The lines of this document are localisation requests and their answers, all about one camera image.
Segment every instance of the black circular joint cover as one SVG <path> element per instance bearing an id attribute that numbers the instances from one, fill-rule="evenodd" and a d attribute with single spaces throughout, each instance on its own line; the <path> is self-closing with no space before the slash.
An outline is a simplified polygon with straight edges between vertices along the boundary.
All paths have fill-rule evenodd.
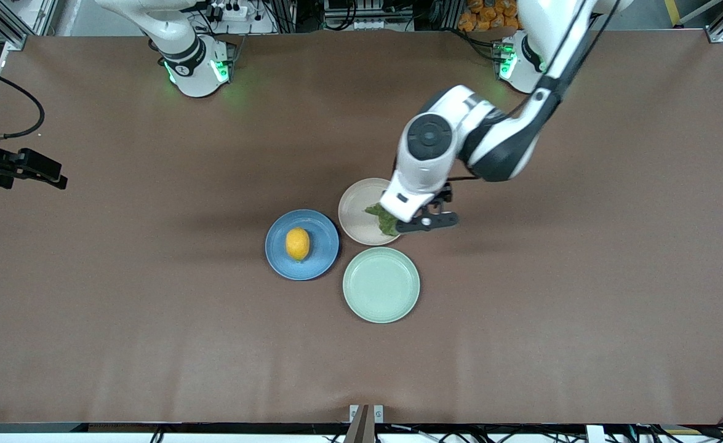
<path id="1" fill-rule="evenodd" d="M 452 128 L 434 113 L 416 118 L 408 128 L 408 151 L 417 160 L 437 159 L 452 144 Z"/>

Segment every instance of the table surface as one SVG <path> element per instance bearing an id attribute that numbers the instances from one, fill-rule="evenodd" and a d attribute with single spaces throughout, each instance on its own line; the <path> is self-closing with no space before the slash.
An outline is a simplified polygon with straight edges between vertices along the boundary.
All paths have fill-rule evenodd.
<path id="1" fill-rule="evenodd" d="M 137 38 L 31 38 L 4 73 L 41 99 L 66 191 L 0 189 L 0 421 L 715 423 L 723 415 L 723 45 L 606 33 L 504 184 L 461 182 L 457 229 L 391 246 L 422 292 L 358 319 L 342 236 L 314 281 L 269 268 L 266 230 L 388 177 L 437 90 L 521 95 L 451 34 L 246 41 L 192 99 Z M 34 121 L 0 87 L 0 131 Z"/>

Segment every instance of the plate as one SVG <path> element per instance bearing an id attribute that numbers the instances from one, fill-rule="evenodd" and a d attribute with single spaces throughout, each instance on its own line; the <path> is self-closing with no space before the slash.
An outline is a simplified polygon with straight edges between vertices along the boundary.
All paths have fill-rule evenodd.
<path id="1" fill-rule="evenodd" d="M 387 236 L 380 232 L 378 218 L 364 212 L 380 201 L 389 180 L 365 178 L 354 183 L 339 200 L 339 225 L 352 239 L 367 246 L 381 246 L 395 241 L 399 236 Z"/>
<path id="2" fill-rule="evenodd" d="M 396 322 L 406 316 L 418 300 L 420 287 L 411 259 L 390 247 L 373 247 L 353 257 L 342 279 L 350 309 L 373 323 Z"/>
<path id="3" fill-rule="evenodd" d="M 287 254 L 287 233 L 302 227 L 310 235 L 310 254 L 302 261 L 295 261 Z M 281 216 L 271 225 L 265 238 L 265 256 L 272 268 L 290 280 L 310 280 L 326 272 L 337 259 L 339 233 L 324 214 L 316 210 L 293 210 Z"/>

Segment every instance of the lemon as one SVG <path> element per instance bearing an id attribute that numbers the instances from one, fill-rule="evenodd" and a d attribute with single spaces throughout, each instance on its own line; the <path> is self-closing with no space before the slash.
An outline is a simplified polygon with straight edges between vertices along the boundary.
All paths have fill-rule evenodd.
<path id="1" fill-rule="evenodd" d="M 285 238 L 285 249 L 295 261 L 302 261 L 310 254 L 310 235 L 304 228 L 293 228 Z"/>

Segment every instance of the green plate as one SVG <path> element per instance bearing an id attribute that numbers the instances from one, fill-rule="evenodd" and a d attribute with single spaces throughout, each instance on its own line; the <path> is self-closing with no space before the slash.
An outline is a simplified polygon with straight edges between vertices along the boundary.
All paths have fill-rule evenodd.
<path id="1" fill-rule="evenodd" d="M 373 247 L 350 261 L 342 291 L 353 312 L 367 322 L 390 323 L 406 316 L 418 300 L 418 270 L 408 256 Z"/>

